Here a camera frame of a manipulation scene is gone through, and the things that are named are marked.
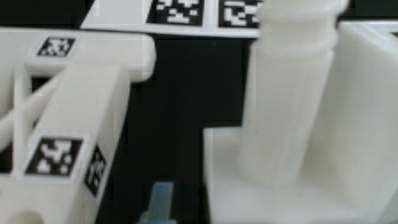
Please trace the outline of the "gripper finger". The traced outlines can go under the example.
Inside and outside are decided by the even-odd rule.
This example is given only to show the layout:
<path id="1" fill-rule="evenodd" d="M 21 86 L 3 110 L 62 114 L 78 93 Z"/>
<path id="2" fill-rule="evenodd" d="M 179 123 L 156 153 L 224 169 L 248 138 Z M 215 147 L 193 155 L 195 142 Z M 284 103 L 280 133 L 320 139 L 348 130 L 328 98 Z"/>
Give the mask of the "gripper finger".
<path id="1" fill-rule="evenodd" d="M 140 216 L 140 224 L 177 224 L 170 218 L 174 183 L 156 182 L 153 185 L 147 210 Z"/>

